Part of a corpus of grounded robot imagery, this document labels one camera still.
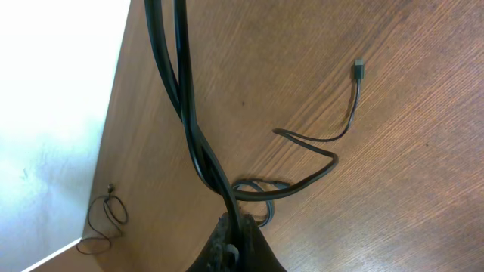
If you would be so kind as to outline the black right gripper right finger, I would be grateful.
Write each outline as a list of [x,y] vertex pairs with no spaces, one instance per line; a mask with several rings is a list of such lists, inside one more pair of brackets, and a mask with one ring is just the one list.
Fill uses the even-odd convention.
[[246,272],[286,272],[273,253],[252,215],[243,216],[244,247],[241,270]]

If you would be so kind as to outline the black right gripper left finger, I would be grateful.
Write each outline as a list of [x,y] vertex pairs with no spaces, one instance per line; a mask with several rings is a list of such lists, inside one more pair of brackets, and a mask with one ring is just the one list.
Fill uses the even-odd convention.
[[230,223],[223,214],[206,245],[187,272],[230,272],[237,263],[237,248],[229,241]]

